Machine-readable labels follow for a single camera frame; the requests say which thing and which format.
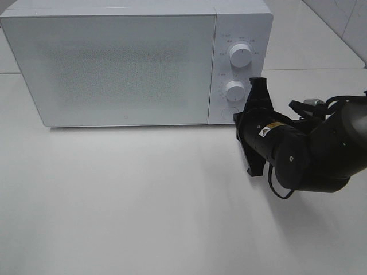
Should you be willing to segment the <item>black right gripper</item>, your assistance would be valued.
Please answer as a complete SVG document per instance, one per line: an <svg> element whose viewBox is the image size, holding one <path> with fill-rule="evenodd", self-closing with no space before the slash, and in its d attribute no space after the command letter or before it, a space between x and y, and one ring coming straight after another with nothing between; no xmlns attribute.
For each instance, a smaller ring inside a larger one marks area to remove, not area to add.
<svg viewBox="0 0 367 275"><path fill-rule="evenodd" d="M262 176L266 158L261 156L261 149L256 149L256 139L267 124L269 114L274 110L267 89L265 77L249 79L251 90L242 112L233 115L236 137L240 142L248 162L250 176Z"/></svg>

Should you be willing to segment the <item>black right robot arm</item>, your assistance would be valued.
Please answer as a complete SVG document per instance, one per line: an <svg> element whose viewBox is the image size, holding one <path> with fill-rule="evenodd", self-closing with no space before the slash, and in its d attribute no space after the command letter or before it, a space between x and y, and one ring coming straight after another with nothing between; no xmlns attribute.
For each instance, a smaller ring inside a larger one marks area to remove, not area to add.
<svg viewBox="0 0 367 275"><path fill-rule="evenodd" d="M250 80L233 117L250 176L276 178L289 192L334 193L366 169L366 96L291 101L293 120L274 110L264 77Z"/></svg>

